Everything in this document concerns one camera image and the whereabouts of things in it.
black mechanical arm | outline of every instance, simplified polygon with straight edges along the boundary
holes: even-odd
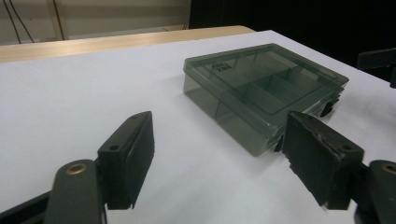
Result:
[[[358,205],[359,224],[396,223],[396,163],[362,163],[363,149],[303,113],[289,112],[286,132],[276,147],[290,161],[320,206]],[[51,193],[0,215],[0,223],[106,223],[106,210],[135,205],[154,154],[151,113],[127,119],[98,150],[96,161],[62,167]]]
[[[396,163],[372,161],[367,167],[363,149],[318,119],[292,111],[280,150],[320,206],[346,210],[352,199],[356,223],[396,223]]]
[[[390,82],[396,88],[396,48],[367,51],[359,54],[357,68]]]
[[[129,117],[98,150],[95,161],[73,161],[57,172],[51,192],[0,215],[7,224],[106,223],[106,209],[136,204],[154,156],[151,112]]]

white tabletop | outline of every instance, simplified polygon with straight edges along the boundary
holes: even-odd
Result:
[[[61,166],[95,159],[129,116],[152,111],[156,153],[135,210],[111,223],[353,223],[324,211],[282,154],[254,158],[183,94],[186,58],[276,43],[349,78],[324,119],[396,161],[396,90],[272,31],[0,63],[0,211],[50,190]]]

gray plastic container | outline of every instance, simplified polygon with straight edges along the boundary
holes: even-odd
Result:
[[[287,112],[325,116],[348,79],[276,44],[185,61],[184,92],[253,156],[274,147]]]

